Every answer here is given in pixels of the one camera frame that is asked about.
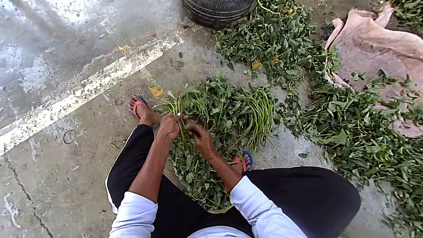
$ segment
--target pile of greens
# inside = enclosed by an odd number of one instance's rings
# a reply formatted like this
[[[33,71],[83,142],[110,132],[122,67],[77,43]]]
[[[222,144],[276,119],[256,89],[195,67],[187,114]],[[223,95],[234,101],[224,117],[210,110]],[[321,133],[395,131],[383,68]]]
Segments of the pile of greens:
[[[391,0],[396,7],[394,15],[398,25],[413,30],[423,28],[423,1],[422,0]]]
[[[397,10],[402,24],[421,27],[423,1],[394,3],[408,9]],[[310,40],[314,26],[309,18],[294,0],[257,0],[249,17],[214,33],[217,52],[229,61],[229,68],[231,61],[243,62],[248,76],[263,71],[270,83],[287,90],[285,103],[276,108],[280,123],[296,137],[303,135],[324,147],[339,173],[364,184],[369,179],[390,181],[398,210],[387,221],[397,233],[423,237],[423,142],[391,127],[396,116],[422,123],[423,109],[410,97],[384,102],[378,90],[395,80],[382,72],[364,91],[337,87],[330,77],[338,69],[331,66],[337,61],[335,52]],[[305,77],[314,101],[302,109],[295,89]],[[401,102],[410,105],[408,112],[400,112]],[[390,110],[377,110],[379,104]]]
[[[184,112],[210,131],[217,151],[228,162],[241,148],[256,150],[272,132],[275,102],[270,86],[235,88],[221,75],[210,77],[203,88],[186,87],[177,97],[160,104],[164,112]],[[170,149],[169,158],[186,193],[207,210],[231,206],[222,179],[198,153],[193,139],[185,138],[185,126]]]
[[[322,80],[313,80],[312,103],[303,110],[295,97],[281,104],[284,125],[294,134],[322,146],[345,177],[368,185],[369,179],[389,181],[399,211],[387,217],[397,233],[423,237],[423,140],[395,132],[394,119],[402,117],[423,123],[423,110],[414,93],[386,102],[379,89],[395,82],[383,72],[361,92],[340,90]],[[408,111],[400,103],[409,104]],[[376,109],[376,105],[388,110]]]
[[[275,86],[294,90],[321,52],[321,44],[310,40],[315,26],[309,20],[295,0],[256,1],[248,17],[214,33],[217,52],[230,68],[231,61],[244,62],[248,76],[263,70]]]

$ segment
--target white long-sleeve shirt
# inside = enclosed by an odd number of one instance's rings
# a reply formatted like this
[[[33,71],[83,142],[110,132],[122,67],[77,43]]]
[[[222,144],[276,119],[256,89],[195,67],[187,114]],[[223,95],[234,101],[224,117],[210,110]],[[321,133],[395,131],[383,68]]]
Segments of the white long-sleeve shirt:
[[[231,203],[252,226],[255,238],[306,238],[300,228],[282,212],[247,176],[231,191]],[[158,204],[149,199],[126,192],[112,224],[110,238],[150,238],[154,230]],[[198,230],[188,238],[234,237],[250,238],[247,234],[226,226]]]

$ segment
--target pink flip-flop strap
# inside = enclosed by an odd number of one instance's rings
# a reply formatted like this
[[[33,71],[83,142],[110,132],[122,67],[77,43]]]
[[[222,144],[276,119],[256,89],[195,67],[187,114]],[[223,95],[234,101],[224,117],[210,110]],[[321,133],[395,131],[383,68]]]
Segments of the pink flip-flop strap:
[[[136,101],[134,103],[134,108],[133,108],[134,114],[135,114],[136,117],[138,117],[138,119],[141,119],[141,117],[137,114],[137,105],[138,104],[141,104],[141,105],[143,105],[146,108],[148,108],[148,106],[143,101]]]
[[[234,161],[234,162],[238,162],[238,161],[240,161],[240,162],[241,162],[241,164],[242,164],[242,170],[243,170],[243,172],[247,171],[247,167],[245,166],[245,161],[241,161],[239,158],[236,158],[236,159],[234,159],[233,161]]]

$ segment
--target black pants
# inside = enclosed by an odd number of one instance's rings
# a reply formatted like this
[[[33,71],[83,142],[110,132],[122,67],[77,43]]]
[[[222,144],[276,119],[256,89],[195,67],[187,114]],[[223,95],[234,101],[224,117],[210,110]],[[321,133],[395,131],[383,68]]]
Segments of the black pants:
[[[144,164],[154,140],[151,127],[138,125],[113,164],[106,188],[118,208]],[[360,208],[357,189],[343,177],[323,168],[250,170],[244,173],[291,218],[308,238],[336,238]],[[251,237],[251,226],[232,207],[212,214],[180,191],[165,176],[160,183],[158,210],[151,237],[186,238],[211,226],[236,228]]]

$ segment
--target foot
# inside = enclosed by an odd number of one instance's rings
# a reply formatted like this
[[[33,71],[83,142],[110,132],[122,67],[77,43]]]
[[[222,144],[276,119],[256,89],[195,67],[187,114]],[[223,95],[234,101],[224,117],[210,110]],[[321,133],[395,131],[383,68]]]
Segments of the foot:
[[[134,94],[132,98],[129,99],[129,110],[131,112],[134,112],[133,108],[136,101],[142,102],[140,97]],[[135,112],[141,118],[139,124],[146,124],[151,127],[159,124],[159,120],[148,107],[138,104]]]
[[[248,157],[248,155],[244,155],[244,157],[242,157],[243,159],[244,159],[244,161],[245,161],[245,168],[247,169],[247,170],[249,170],[250,168],[251,168],[251,165],[250,165],[250,158]],[[233,168],[233,169],[235,169],[235,171],[237,171],[239,174],[242,174],[244,171],[242,170],[242,162],[240,161],[240,162],[238,162],[238,163],[233,163],[233,164],[231,164],[231,167]],[[223,183],[223,188],[226,190],[226,191],[229,191],[229,189],[228,188],[226,188],[226,186],[225,186],[225,183]]]

